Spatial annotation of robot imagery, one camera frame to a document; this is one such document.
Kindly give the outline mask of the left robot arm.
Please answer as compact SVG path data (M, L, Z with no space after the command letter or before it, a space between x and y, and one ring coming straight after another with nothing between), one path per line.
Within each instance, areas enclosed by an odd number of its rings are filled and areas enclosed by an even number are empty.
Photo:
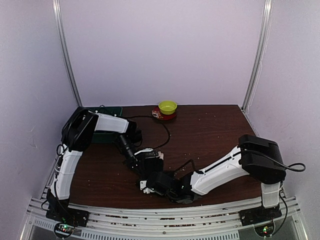
M142 133L136 122L78 107L62 128L62 151L58 154L55 179L47 193L49 208L61 222L72 218L68 205L73 176L80 157L98 131L117 134L115 142L125 157L125 165L141 179L147 179L152 173L161 172L164 168L161 152L153 148L136 149L135 144L142 140Z

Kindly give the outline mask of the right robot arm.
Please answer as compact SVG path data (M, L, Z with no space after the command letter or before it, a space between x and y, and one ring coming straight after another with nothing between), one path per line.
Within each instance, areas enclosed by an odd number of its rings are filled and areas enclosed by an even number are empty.
M279 145L254 135L242 135L228 154L180 179L171 173L154 171L139 186L145 194L166 196L171 202L191 204L217 187L234 179L251 176L260 181L262 206L256 210L259 220L268 220L279 205L281 182L286 170Z

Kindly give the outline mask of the black underwear beige waistband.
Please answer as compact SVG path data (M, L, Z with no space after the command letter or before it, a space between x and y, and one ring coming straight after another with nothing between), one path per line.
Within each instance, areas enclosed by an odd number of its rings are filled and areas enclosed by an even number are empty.
M161 172L164 170L164 156L145 158L141 164L141 178L147 179L153 172Z

